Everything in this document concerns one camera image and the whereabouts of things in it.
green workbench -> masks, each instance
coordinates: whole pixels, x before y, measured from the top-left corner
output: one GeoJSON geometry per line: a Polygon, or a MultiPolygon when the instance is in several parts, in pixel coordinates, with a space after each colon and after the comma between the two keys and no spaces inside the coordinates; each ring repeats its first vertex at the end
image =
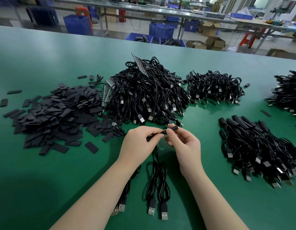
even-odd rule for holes
{"type": "MultiPolygon", "coordinates": [[[[178,76],[192,69],[199,73],[220,71],[241,77],[250,83],[241,97],[241,105],[221,103],[190,105],[181,120],[184,128],[201,141],[205,172],[228,203],[250,229],[296,229],[296,178],[294,186],[283,184],[273,189],[263,178],[244,181],[235,176],[221,152],[218,119],[245,115],[252,121],[263,120],[277,137],[285,137],[296,146],[296,118],[276,107],[268,107],[264,97],[276,86],[275,74],[287,75],[296,70],[296,61],[132,42],[111,38],[69,35],[47,31],[0,26],[0,229],[48,229],[111,166],[119,154],[123,137],[102,142],[84,131],[81,147],[70,147],[66,154],[50,151],[39,156],[40,148],[23,149],[25,135],[13,134],[12,120],[2,117],[15,108],[21,109],[27,98],[46,96],[60,82],[86,85],[80,75],[104,78],[125,69],[125,62],[156,56],[160,63],[178,76]],[[22,93],[6,95],[22,89],[22,93]],[[260,110],[271,114],[268,118],[260,110]],[[92,154],[84,144],[92,141],[100,150],[92,154]]],[[[135,125],[123,125],[124,129],[135,125]]],[[[160,161],[168,166],[171,199],[169,220],[160,220],[160,211],[147,214],[144,201],[150,156],[138,177],[131,182],[125,212],[112,216],[106,229],[205,229],[192,193],[180,174],[172,148],[160,142],[160,161]]]]}

forearm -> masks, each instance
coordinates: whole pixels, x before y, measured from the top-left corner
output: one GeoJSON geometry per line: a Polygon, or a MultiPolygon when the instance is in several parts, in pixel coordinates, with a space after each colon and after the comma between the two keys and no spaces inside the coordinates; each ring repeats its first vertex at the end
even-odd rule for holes
{"type": "Polygon", "coordinates": [[[186,175],[186,180],[196,199],[207,230],[248,229],[202,167],[186,175]]]}
{"type": "Polygon", "coordinates": [[[123,188],[134,173],[132,170],[115,162],[51,230],[104,229],[123,188]]]}

factory floor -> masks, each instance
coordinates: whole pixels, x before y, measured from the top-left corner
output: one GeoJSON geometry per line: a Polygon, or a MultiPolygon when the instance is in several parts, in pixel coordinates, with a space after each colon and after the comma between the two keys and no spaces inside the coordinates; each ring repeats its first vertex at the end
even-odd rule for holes
{"type": "MultiPolygon", "coordinates": [[[[75,5],[73,4],[55,3],[55,5],[60,7],[65,7],[65,8],[71,8],[71,9],[75,7],[75,5]]],[[[59,25],[57,27],[46,27],[46,26],[37,26],[31,23],[30,18],[24,6],[17,7],[16,9],[24,23],[25,28],[55,31],[55,32],[62,32],[62,33],[67,33],[63,17],[70,14],[74,14],[74,12],[72,11],[56,10],[58,20],[59,20],[59,25]]],[[[128,11],[127,15],[142,17],[142,15],[144,14],[128,11]]],[[[137,19],[133,19],[133,20],[127,19],[126,22],[116,22],[116,23],[108,22],[109,33],[106,37],[125,39],[131,32],[148,34],[149,24],[150,24],[150,21],[143,21],[143,20],[137,20],[137,19]]],[[[0,25],[10,26],[10,27],[19,26],[19,22],[16,21],[15,13],[11,8],[0,6],[0,25]]],[[[178,26],[178,28],[175,29],[173,38],[177,38],[179,27],[180,26],[178,26]]],[[[92,36],[101,36],[100,24],[93,24],[92,36]]],[[[238,46],[238,44],[241,42],[244,36],[245,34],[243,33],[239,34],[239,33],[233,33],[233,32],[225,32],[225,31],[220,31],[218,34],[218,37],[226,41],[226,46],[223,48],[223,51],[253,54],[254,50],[260,43],[260,40],[256,39],[251,49],[246,48],[245,45],[238,46]]],[[[183,34],[184,42],[186,42],[187,40],[200,40],[204,42],[206,39],[207,37],[203,36],[198,32],[185,31],[183,34]]],[[[287,52],[296,53],[296,42],[287,38],[269,37],[262,44],[261,48],[257,52],[257,55],[266,55],[271,48],[282,49],[287,52]]],[[[290,58],[296,59],[296,54],[294,54],[290,58]]]]}

